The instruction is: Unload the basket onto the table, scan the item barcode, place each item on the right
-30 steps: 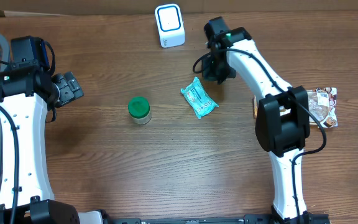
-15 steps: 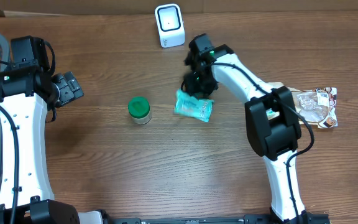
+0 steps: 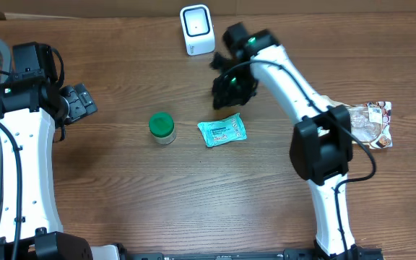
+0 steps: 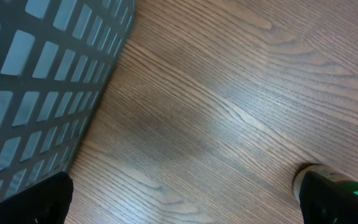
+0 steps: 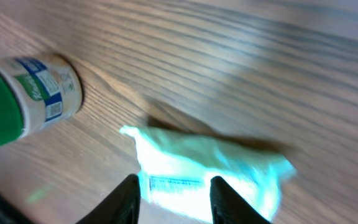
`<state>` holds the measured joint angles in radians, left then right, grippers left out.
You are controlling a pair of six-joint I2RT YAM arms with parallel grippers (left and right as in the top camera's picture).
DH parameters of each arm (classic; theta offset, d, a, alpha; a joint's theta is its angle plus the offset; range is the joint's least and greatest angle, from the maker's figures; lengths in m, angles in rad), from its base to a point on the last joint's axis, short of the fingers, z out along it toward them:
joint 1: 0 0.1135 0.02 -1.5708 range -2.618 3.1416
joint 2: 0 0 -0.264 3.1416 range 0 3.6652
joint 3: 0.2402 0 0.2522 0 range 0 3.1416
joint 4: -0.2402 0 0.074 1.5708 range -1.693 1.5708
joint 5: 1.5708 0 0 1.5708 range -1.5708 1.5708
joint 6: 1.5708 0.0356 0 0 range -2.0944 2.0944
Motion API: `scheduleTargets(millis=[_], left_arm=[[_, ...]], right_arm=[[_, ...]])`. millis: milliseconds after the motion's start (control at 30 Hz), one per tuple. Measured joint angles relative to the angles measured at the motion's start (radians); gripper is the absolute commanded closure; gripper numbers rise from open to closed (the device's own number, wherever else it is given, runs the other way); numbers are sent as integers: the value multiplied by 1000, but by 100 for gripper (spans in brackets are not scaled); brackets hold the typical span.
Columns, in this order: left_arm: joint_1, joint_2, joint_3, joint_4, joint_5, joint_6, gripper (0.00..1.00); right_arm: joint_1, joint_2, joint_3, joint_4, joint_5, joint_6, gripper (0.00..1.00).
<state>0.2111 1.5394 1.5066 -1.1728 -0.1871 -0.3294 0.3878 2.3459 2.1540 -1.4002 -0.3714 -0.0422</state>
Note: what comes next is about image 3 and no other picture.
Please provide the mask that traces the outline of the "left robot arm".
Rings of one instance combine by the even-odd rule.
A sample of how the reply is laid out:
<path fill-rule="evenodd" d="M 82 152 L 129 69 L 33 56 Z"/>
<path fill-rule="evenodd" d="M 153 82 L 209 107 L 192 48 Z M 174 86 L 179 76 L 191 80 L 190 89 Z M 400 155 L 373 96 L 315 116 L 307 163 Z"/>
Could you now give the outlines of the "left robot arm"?
<path fill-rule="evenodd" d="M 54 47 L 23 43 L 12 54 L 15 70 L 0 84 L 0 259 L 125 259 L 119 243 L 91 246 L 64 233 L 56 207 L 54 133 L 95 113 L 95 101 L 84 84 L 64 84 Z"/>

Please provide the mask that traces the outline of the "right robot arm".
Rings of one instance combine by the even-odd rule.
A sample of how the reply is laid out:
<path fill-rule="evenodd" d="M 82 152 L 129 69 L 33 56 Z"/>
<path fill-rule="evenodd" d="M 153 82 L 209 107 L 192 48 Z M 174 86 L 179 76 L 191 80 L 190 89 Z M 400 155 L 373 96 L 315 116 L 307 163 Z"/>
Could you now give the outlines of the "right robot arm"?
<path fill-rule="evenodd" d="M 214 109 L 245 105 L 263 84 L 293 123 L 290 161 L 311 190 L 316 215 L 314 259 L 359 259 L 350 230 L 346 185 L 352 159 L 350 114 L 315 91 L 268 30 L 254 34 L 239 22 L 222 40 L 231 57 L 214 55 Z"/>

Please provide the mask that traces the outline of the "teal tissue pack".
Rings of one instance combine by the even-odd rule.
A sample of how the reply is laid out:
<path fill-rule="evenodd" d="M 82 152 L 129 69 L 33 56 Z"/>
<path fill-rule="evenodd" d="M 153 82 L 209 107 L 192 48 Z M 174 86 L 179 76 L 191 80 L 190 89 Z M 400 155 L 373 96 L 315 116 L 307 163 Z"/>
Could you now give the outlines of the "teal tissue pack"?
<path fill-rule="evenodd" d="M 207 147 L 247 139 L 246 128 L 239 113 L 219 121 L 200 122 L 197 126 Z"/>

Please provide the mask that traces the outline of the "green lid jar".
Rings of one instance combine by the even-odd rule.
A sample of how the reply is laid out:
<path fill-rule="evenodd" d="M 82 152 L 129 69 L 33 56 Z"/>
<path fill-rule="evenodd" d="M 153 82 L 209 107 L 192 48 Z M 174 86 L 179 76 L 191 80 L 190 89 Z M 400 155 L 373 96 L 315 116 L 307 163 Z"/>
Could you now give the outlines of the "green lid jar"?
<path fill-rule="evenodd" d="M 159 144 L 170 144 L 176 139 L 176 127 L 169 113 L 157 112 L 148 122 L 149 131 Z"/>

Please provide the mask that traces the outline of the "beige plastic pouch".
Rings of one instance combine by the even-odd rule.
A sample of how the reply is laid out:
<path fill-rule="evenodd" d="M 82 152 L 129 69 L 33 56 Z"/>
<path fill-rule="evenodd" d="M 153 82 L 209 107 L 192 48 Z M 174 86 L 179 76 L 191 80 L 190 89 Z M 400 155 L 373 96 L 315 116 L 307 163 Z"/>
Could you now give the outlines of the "beige plastic pouch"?
<path fill-rule="evenodd" d="M 380 150 L 393 145 L 390 133 L 392 104 L 389 101 L 369 102 L 360 105 L 348 105 L 323 98 L 337 107 L 343 105 L 350 113 L 351 131 L 365 146 Z"/>

